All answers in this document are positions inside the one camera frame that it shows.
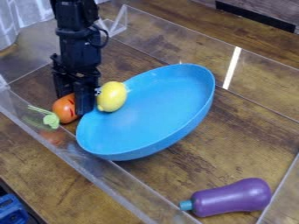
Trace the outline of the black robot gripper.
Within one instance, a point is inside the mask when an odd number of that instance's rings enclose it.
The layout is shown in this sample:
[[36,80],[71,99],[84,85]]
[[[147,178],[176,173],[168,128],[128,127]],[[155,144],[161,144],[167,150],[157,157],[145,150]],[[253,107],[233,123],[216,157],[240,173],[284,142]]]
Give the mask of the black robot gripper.
[[[108,31],[96,24],[99,7],[93,0],[51,0],[57,22],[60,53],[51,56],[56,95],[75,92],[76,114],[83,116],[95,106],[101,62],[100,49],[108,43]],[[85,77],[73,82],[72,75]]]

